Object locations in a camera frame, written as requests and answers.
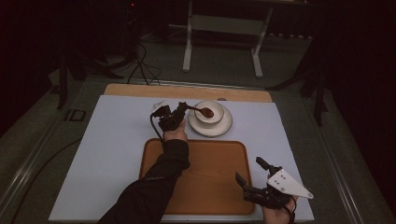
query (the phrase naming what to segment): saucer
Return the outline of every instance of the saucer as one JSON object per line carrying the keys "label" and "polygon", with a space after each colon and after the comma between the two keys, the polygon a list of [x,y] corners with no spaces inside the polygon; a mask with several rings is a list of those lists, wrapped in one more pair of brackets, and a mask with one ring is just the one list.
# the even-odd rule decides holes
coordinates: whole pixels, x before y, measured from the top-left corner
{"label": "saucer", "polygon": [[189,123],[191,127],[198,133],[207,137],[216,137],[227,133],[233,125],[233,117],[230,111],[222,105],[224,110],[223,118],[215,124],[203,123],[195,117],[194,111],[190,110],[189,113]]}

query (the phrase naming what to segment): white table leg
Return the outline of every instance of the white table leg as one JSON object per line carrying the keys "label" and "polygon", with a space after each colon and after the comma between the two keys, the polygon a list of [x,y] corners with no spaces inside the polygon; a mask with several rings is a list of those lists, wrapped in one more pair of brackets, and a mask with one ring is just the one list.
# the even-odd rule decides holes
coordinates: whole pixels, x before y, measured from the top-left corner
{"label": "white table leg", "polygon": [[190,64],[191,64],[191,51],[192,51],[192,44],[191,44],[191,33],[192,33],[192,0],[189,1],[189,17],[187,19],[187,45],[186,50],[184,52],[184,61],[183,61],[183,72],[190,71]]}
{"label": "white table leg", "polygon": [[270,22],[273,10],[274,9],[272,7],[268,9],[265,21],[262,23],[262,30],[260,31],[259,41],[256,45],[256,48],[251,49],[251,57],[253,60],[254,72],[256,73],[257,78],[262,78],[262,66],[260,64],[259,52],[260,52],[260,48],[262,47],[262,41],[265,38],[265,33],[267,31],[268,23]]}

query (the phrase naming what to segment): wire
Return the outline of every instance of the wire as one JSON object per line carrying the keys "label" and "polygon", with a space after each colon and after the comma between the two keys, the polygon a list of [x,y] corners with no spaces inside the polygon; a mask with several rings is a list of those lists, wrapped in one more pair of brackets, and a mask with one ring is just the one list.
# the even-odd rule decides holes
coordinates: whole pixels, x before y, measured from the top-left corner
{"label": "wire", "polygon": [[[144,63],[144,58],[146,57],[147,49],[146,49],[146,47],[143,46],[141,43],[138,43],[138,45],[139,45],[139,46],[144,50],[144,52],[145,52],[144,57],[143,57],[142,60],[141,60],[141,61],[142,61],[142,64],[146,66],[146,69],[147,69],[148,72],[152,75],[152,79],[151,79],[151,81],[150,81],[149,83],[151,83],[151,82],[155,79],[155,80],[157,80],[158,85],[161,86],[160,80],[158,79],[158,76],[161,74],[161,69],[160,69],[159,67],[151,66],[151,65],[148,65],[148,64]],[[149,69],[150,67],[151,67],[151,68],[154,68],[154,69],[157,69],[157,70],[159,71],[159,74],[158,74],[158,75],[154,75],[154,74],[151,72],[151,70]]]}
{"label": "wire", "polygon": [[139,60],[139,57],[136,57],[136,59],[137,59],[137,61],[138,61],[138,66],[139,66],[139,68],[140,68],[140,72],[142,73],[143,79],[145,79],[146,85],[148,85],[148,84],[149,84],[149,83],[148,83],[148,80],[146,79],[145,73],[143,72],[143,67],[142,67],[142,62],[143,62],[143,61],[140,61],[140,60]]}
{"label": "wire", "polygon": [[293,208],[293,211],[292,211],[292,212],[290,211],[290,209],[289,209],[285,204],[282,204],[282,207],[283,207],[283,208],[288,212],[288,214],[289,214],[289,217],[290,217],[289,224],[293,224],[293,223],[294,223],[295,211],[296,211],[296,208],[297,208],[297,202],[296,202],[296,200],[294,199],[293,196],[291,196],[291,198],[294,200],[294,208]]}
{"label": "wire", "polygon": [[134,76],[134,72],[137,70],[138,67],[141,67],[141,62],[143,62],[143,60],[145,60],[145,58],[146,58],[146,54],[147,54],[146,48],[145,48],[143,45],[141,45],[140,43],[138,43],[138,45],[143,49],[144,54],[143,54],[142,59],[139,61],[139,60],[138,60],[138,54],[136,53],[137,66],[136,66],[136,67],[134,68],[134,70],[131,72],[131,75],[129,75],[128,81],[126,82],[127,84],[130,83],[132,77]]}
{"label": "wire", "polygon": [[[187,31],[187,28],[183,28],[183,29],[181,29],[181,30],[179,30],[179,31],[176,31],[176,32],[174,32],[174,33],[168,35],[166,38],[172,37],[172,36],[174,36],[174,35],[181,34],[181,33],[183,33],[184,31]],[[161,42],[161,41],[163,41],[163,39],[161,39],[161,38],[159,38],[159,37],[156,38],[156,39],[148,39],[148,37],[150,37],[151,35],[155,35],[155,33],[154,33],[154,32],[151,32],[151,33],[149,33],[149,34],[143,35],[143,36],[140,37],[140,39],[143,40],[143,41],[148,41],[148,42]]]}
{"label": "wire", "polygon": [[20,204],[18,205],[17,211],[15,212],[12,220],[11,220],[11,224],[15,223],[15,220],[17,219],[18,213],[21,211],[23,202],[26,200],[26,197],[30,191],[30,189],[32,188],[33,184],[35,183],[35,181],[37,180],[37,177],[41,174],[41,172],[44,170],[44,168],[61,152],[63,152],[64,150],[66,150],[67,148],[73,146],[75,143],[81,141],[82,138],[79,138],[77,140],[75,140],[72,143],[69,143],[67,146],[61,148],[60,150],[58,150],[57,152],[55,152],[49,159],[47,159],[47,161],[44,163],[43,166],[41,166],[41,168],[37,171],[37,173],[35,174],[35,176],[32,179],[32,182],[30,182],[27,190],[25,191],[25,193],[23,194],[23,197],[21,199]]}
{"label": "wire", "polygon": [[161,137],[160,133],[158,132],[157,128],[155,127],[155,125],[154,125],[154,123],[153,123],[153,121],[152,121],[152,118],[154,118],[154,114],[151,114],[151,115],[149,116],[149,121],[150,121],[151,126],[152,126],[152,128],[154,129],[155,133],[158,135],[158,137],[160,138],[161,142],[163,143],[164,140],[163,140],[163,138]]}

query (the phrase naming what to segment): wooden tray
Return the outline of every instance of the wooden tray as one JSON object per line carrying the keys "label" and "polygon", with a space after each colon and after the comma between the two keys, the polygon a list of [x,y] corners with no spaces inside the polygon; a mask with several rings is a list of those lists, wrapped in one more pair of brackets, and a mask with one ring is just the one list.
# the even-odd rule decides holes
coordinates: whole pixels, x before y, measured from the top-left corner
{"label": "wooden tray", "polygon": [[[249,215],[254,204],[244,201],[235,181],[238,172],[251,185],[245,146],[237,141],[189,140],[191,167],[178,179],[165,214]],[[145,144],[140,177],[163,153],[159,139]]]}

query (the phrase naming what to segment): forearm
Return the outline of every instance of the forearm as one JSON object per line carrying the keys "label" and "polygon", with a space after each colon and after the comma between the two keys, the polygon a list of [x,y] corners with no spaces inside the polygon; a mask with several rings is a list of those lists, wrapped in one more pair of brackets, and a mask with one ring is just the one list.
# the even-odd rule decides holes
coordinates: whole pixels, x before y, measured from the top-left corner
{"label": "forearm", "polygon": [[148,170],[145,178],[179,176],[189,167],[189,145],[185,141],[173,139],[163,144],[163,154]]}
{"label": "forearm", "polygon": [[129,185],[98,223],[159,223],[177,178],[189,166],[187,142],[176,139],[165,142],[163,154],[145,177]]}

